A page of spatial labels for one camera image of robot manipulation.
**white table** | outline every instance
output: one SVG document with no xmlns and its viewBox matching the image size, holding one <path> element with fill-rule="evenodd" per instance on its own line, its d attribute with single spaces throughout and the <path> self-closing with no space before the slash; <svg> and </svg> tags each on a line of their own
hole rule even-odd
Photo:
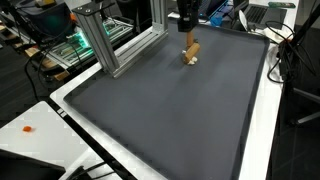
<svg viewBox="0 0 320 180">
<path fill-rule="evenodd" d="M 250 3 L 267 5 L 269 1 L 253 0 Z M 292 0 L 298 7 L 299 1 Z M 294 27 L 297 14 L 296 9 L 288 9 L 284 23 Z M 266 178 L 268 162 L 271 152 L 277 113 L 279 109 L 282 86 L 270 82 L 267 79 L 267 72 L 275 63 L 275 54 L 277 48 L 271 45 L 265 60 L 263 72 L 260 78 L 260 84 L 257 92 L 256 103 L 254 106 L 251 124 L 249 128 L 247 144 L 243 156 L 241 167 L 241 180 L 260 180 Z M 80 126 L 90 133 L 112 156 L 114 156 L 125 168 L 127 168 L 136 178 L 165 179 L 157 171 L 153 170 L 126 148 L 113 140 L 101 129 L 93 125 L 89 120 L 70 107 L 63 98 L 79 84 L 91 77 L 94 73 L 101 70 L 100 64 L 95 64 L 72 81 L 55 91 L 50 95 L 51 99 L 56 102 L 69 116 L 71 116 Z"/>
<path fill-rule="evenodd" d="M 31 126 L 31 132 L 22 131 Z M 39 102 L 0 129 L 0 149 L 66 169 L 64 180 L 79 166 L 89 168 L 103 160 L 45 102 Z M 105 165 L 89 172 L 97 177 L 113 170 Z M 104 179 L 119 179 L 112 174 Z"/>
</svg>

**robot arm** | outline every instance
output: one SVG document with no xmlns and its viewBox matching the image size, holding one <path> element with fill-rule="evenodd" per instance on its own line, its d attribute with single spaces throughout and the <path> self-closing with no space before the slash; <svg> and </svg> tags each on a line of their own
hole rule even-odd
<svg viewBox="0 0 320 180">
<path fill-rule="evenodd" d="M 190 32 L 198 24 L 198 10 L 202 0 L 177 0 L 180 18 L 178 31 Z"/>
<path fill-rule="evenodd" d="M 178 31 L 187 33 L 187 49 L 183 51 L 185 64 L 194 65 L 198 59 L 195 55 L 200 50 L 200 44 L 194 40 L 192 29 L 198 24 L 198 10 L 202 0 L 177 0 L 180 18 Z"/>
</svg>

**gray mat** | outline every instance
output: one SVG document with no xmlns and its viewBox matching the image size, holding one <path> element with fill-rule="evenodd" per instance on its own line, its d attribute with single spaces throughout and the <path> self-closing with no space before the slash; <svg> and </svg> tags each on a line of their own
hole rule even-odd
<svg viewBox="0 0 320 180">
<path fill-rule="evenodd" d="M 115 80 L 98 72 L 65 100 L 169 179 L 236 179 L 269 42 L 197 26 L 200 62 L 169 37 Z"/>
</svg>

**cable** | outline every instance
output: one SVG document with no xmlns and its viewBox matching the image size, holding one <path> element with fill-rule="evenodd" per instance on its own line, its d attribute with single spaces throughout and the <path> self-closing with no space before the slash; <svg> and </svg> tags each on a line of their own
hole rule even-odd
<svg viewBox="0 0 320 180">
<path fill-rule="evenodd" d="M 78 54 L 77 49 L 76 49 L 71 43 L 69 43 L 68 41 L 67 41 L 67 43 L 72 47 L 73 51 L 76 53 L 76 55 L 77 55 L 77 57 L 78 57 L 79 64 L 80 64 L 80 66 L 81 66 L 81 70 L 82 70 L 82 72 L 83 72 L 84 69 L 83 69 L 82 62 L 81 62 L 81 58 L 80 58 L 80 56 L 79 56 L 79 54 Z"/>
<path fill-rule="evenodd" d="M 59 41 L 56 41 L 47 51 L 46 53 L 42 56 L 41 60 L 39 61 L 39 66 L 37 69 L 37 76 L 38 76 L 38 80 L 40 81 L 40 84 L 42 85 L 42 87 L 44 89 L 48 89 L 42 82 L 41 78 L 40 78 L 40 68 L 42 66 L 42 63 L 44 61 L 44 59 L 47 57 L 48 53 L 54 48 L 54 46 L 58 43 Z"/>
<path fill-rule="evenodd" d="M 97 169 L 98 167 L 101 167 L 101 166 L 103 166 L 103 165 L 105 165 L 105 164 L 107 164 L 107 163 L 106 163 L 106 162 L 101 162 L 101 163 L 99 163 L 99 164 L 96 164 L 96 165 L 94 165 L 94 166 L 91 166 L 90 168 L 88 168 L 88 169 L 80 172 L 80 173 L 77 174 L 76 176 L 72 177 L 70 180 L 77 180 L 81 175 L 86 174 L 86 173 L 88 173 L 88 172 L 90 172 L 90 171 L 92 171 L 92 170 L 94 170 L 94 169 Z"/>
<path fill-rule="evenodd" d="M 101 175 L 101 176 L 98 176 L 98 177 L 95 177 L 95 178 L 92 178 L 92 179 L 100 179 L 100 178 L 102 178 L 102 177 L 109 176 L 109 175 L 111 175 L 111 174 L 113 174 L 113 173 L 115 173 L 115 172 L 114 172 L 114 171 L 113 171 L 113 172 L 109 172 L 109 173 L 107 173 L 107 174 L 104 174 L 104 175 Z"/>
<path fill-rule="evenodd" d="M 277 60 L 277 62 L 274 64 L 274 66 L 268 71 L 268 74 L 267 74 L 267 78 L 268 78 L 270 81 L 272 81 L 272 82 L 274 82 L 274 83 L 278 83 L 278 84 L 282 84 L 282 83 L 284 83 L 284 82 L 273 80 L 273 79 L 270 77 L 270 75 L 271 75 L 272 71 L 277 67 L 277 65 L 279 64 L 280 60 L 281 60 L 281 59 L 279 58 L 279 59 Z"/>
<path fill-rule="evenodd" d="M 289 81 L 292 81 L 294 78 L 296 78 L 296 77 L 294 77 L 294 74 L 291 74 L 291 72 L 292 71 L 294 71 L 294 69 L 293 69 L 293 67 L 292 67 L 292 65 L 291 65 L 291 58 L 290 58 L 290 56 L 291 55 L 295 55 L 295 56 L 297 56 L 298 57 L 298 59 L 299 59 L 299 64 L 298 64 L 298 66 L 297 66 L 297 70 L 295 70 L 296 72 L 297 72 L 297 77 L 299 76 L 299 74 L 302 72 L 302 66 L 301 66 L 301 64 L 303 64 L 314 76 L 316 76 L 316 71 L 315 71 L 315 68 L 314 68 L 314 66 L 313 66 L 313 64 L 312 64 L 312 62 L 311 62 L 311 60 L 310 60 L 310 56 L 308 57 L 308 60 L 309 60 L 309 63 L 311 64 L 311 68 L 309 67 L 309 65 L 307 65 L 307 63 L 305 62 L 305 60 L 301 57 L 301 55 L 300 55 L 300 53 L 294 48 L 294 47 L 292 47 L 292 45 L 290 44 L 290 42 L 288 41 L 288 38 L 290 37 L 290 36 L 288 36 L 287 38 L 285 38 L 284 36 L 282 36 L 281 34 L 279 34 L 278 32 L 276 32 L 275 30 L 273 30 L 270 26 L 269 26 L 269 24 L 270 23 L 278 23 L 278 24 L 281 24 L 281 25 L 283 25 L 283 26 L 285 26 L 285 27 L 287 27 L 291 32 L 292 32 L 292 34 L 290 35 L 290 36 L 292 36 L 292 35 L 294 35 L 294 32 L 293 32 L 293 30 L 289 27 L 289 26 L 287 26 L 286 24 L 283 24 L 283 23 L 281 23 L 281 22 L 277 22 L 277 21 L 267 21 L 266 22 L 266 26 L 267 26 L 267 28 L 269 28 L 272 32 L 274 32 L 275 34 L 277 34 L 278 36 L 280 36 L 281 38 L 283 38 L 283 42 L 279 45 L 279 60 L 277 61 L 277 63 L 275 64 L 275 66 L 277 66 L 278 64 L 279 64 L 279 62 L 280 62 L 280 59 L 286 64 L 286 77 L 289 77 L 289 79 L 286 79 L 285 81 L 286 82 L 289 82 Z M 272 80 L 271 78 L 270 78 L 270 74 L 271 74 L 271 72 L 274 70 L 274 68 L 275 68 L 275 66 L 273 67 L 273 68 L 271 68 L 270 69 L 270 71 L 268 72 L 268 79 L 270 80 L 270 81 L 272 81 L 272 82 L 276 82 L 275 80 Z"/>
<path fill-rule="evenodd" d="M 118 26 L 126 26 L 126 27 L 130 27 L 130 28 L 132 28 L 133 26 L 128 26 L 128 25 L 126 25 L 126 24 L 118 24 L 115 20 L 114 20 L 114 18 L 112 17 L 112 13 L 111 13 L 111 6 L 109 6 L 108 7 L 108 11 L 109 11 L 109 17 L 111 18 L 111 20 L 113 21 L 113 23 L 115 24 L 115 25 L 118 25 Z"/>
<path fill-rule="evenodd" d="M 288 39 L 285 38 L 285 37 L 283 37 L 281 34 L 279 34 L 278 32 L 276 32 L 274 29 L 272 29 L 272 28 L 269 26 L 269 23 L 278 23 L 278 24 L 281 24 L 281 25 L 287 27 L 287 28 L 291 31 L 290 36 L 292 36 L 292 35 L 295 34 L 294 31 L 293 31 L 288 25 L 286 25 L 286 24 L 284 24 L 284 23 L 281 23 L 281 22 L 278 22 L 278 21 L 267 21 L 267 22 L 265 23 L 265 25 L 267 26 L 267 28 L 270 29 L 270 31 L 272 31 L 272 32 L 274 32 L 275 34 L 277 34 L 278 36 L 282 37 L 282 39 L 285 40 L 285 41 L 287 41 Z"/>
<path fill-rule="evenodd" d="M 36 91 L 36 88 L 35 88 L 35 86 L 34 86 L 34 83 L 33 83 L 33 81 L 32 81 L 32 78 L 30 77 L 30 74 L 29 74 L 29 72 L 28 72 L 28 64 L 30 63 L 31 59 L 32 59 L 34 56 L 38 55 L 40 52 L 41 52 L 41 51 L 38 51 L 37 53 L 35 53 L 34 55 L 32 55 L 32 56 L 28 59 L 28 61 L 26 62 L 26 64 L 24 65 L 24 72 L 26 73 L 26 75 L 27 75 L 27 77 L 28 77 L 28 79 L 29 79 L 29 82 L 30 82 L 31 87 L 32 87 L 33 95 L 34 95 L 35 99 L 37 100 L 37 102 L 40 102 L 40 101 L 39 101 L 39 98 L 38 98 L 37 91 Z"/>
<path fill-rule="evenodd" d="M 17 20 L 16 18 L 13 17 L 13 20 L 14 20 L 14 24 L 16 25 L 16 28 L 17 28 L 17 31 L 18 31 L 18 36 L 19 36 L 19 39 L 20 39 L 20 42 L 23 44 L 23 40 L 21 38 L 21 32 L 20 32 L 20 29 L 18 27 L 18 23 L 17 23 Z"/>
<path fill-rule="evenodd" d="M 142 23 L 139 23 L 139 27 L 141 27 L 143 24 L 147 23 L 147 21 L 152 20 L 152 18 L 148 18 L 144 20 Z"/>
</svg>

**dark floor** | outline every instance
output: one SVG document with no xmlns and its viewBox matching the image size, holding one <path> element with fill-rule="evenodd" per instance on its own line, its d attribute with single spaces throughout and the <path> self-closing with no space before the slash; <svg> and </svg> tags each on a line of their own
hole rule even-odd
<svg viewBox="0 0 320 180">
<path fill-rule="evenodd" d="M 301 0 L 297 16 L 297 24 L 301 25 L 310 12 L 313 1 Z M 320 28 L 319 20 L 310 30 L 304 46 L 320 74 Z M 36 104 L 31 86 L 27 80 L 23 66 L 27 58 L 18 55 L 11 47 L 0 49 L 0 127 L 14 119 L 17 115 Z M 33 77 L 38 94 L 47 100 L 49 94 L 61 83 L 47 84 L 47 90 L 40 85 L 32 68 L 29 72 Z M 312 77 L 305 69 L 296 87 L 320 95 L 320 79 Z M 269 178 L 271 180 L 320 180 L 320 119 L 301 126 L 291 126 L 290 122 L 320 111 L 320 105 L 305 98 L 289 93 L 283 97 L 281 119 L 275 133 Z"/>
<path fill-rule="evenodd" d="M 36 103 L 31 85 L 24 73 L 26 62 L 26 56 L 17 54 L 10 46 L 0 49 L 0 127 Z M 57 86 L 47 90 L 41 86 L 37 73 L 31 66 L 29 72 L 40 99 L 47 100 L 50 92 Z"/>
<path fill-rule="evenodd" d="M 319 39 L 320 29 L 311 29 L 303 43 L 318 73 L 320 72 Z M 312 76 L 306 68 L 303 68 L 294 86 L 320 96 L 320 78 Z M 320 179 L 320 118 L 299 126 L 292 126 L 290 123 L 320 111 L 320 105 L 291 91 L 283 95 L 281 103 L 284 113 L 279 112 L 280 126 L 276 131 L 272 148 L 270 179 L 318 180 Z"/>
</svg>

